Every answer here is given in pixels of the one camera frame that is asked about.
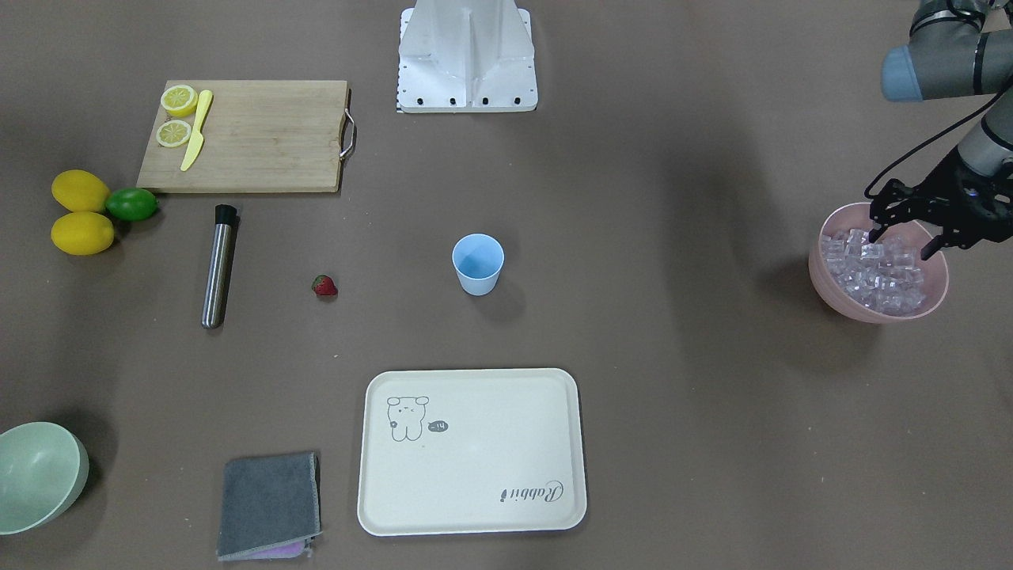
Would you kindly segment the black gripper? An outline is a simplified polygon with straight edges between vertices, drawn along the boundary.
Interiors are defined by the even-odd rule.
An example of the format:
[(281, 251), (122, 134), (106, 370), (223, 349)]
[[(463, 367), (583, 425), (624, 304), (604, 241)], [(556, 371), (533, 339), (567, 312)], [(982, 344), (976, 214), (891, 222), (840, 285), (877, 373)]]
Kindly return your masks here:
[(952, 149), (919, 185), (890, 178), (871, 197), (869, 217), (873, 222), (870, 243), (902, 223), (918, 220), (941, 228), (941, 234), (920, 250), (926, 262), (941, 249), (968, 249), (969, 243), (1000, 243), (1010, 238), (1011, 181), (981, 176)]

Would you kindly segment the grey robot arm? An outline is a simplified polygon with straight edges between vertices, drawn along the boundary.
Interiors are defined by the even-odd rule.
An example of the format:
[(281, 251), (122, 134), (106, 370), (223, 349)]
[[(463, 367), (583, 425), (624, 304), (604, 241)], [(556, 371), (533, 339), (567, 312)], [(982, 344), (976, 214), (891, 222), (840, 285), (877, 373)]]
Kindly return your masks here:
[(891, 227), (919, 221), (940, 228), (921, 249), (929, 260), (945, 248), (1010, 238), (1012, 184), (1012, 32), (985, 30), (992, 12), (1011, 14), (1009, 1), (923, 1), (907, 44), (882, 63), (888, 101), (920, 102), (987, 95), (958, 121), (972, 129), (919, 184), (877, 174), (865, 188), (872, 241)]

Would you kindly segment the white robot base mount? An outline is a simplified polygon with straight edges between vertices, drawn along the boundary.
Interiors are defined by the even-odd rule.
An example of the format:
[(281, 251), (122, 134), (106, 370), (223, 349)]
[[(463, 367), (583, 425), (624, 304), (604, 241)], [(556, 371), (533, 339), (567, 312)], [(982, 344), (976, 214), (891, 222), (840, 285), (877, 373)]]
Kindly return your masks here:
[(516, 2), (417, 1), (399, 22), (398, 112), (538, 107), (532, 18)]

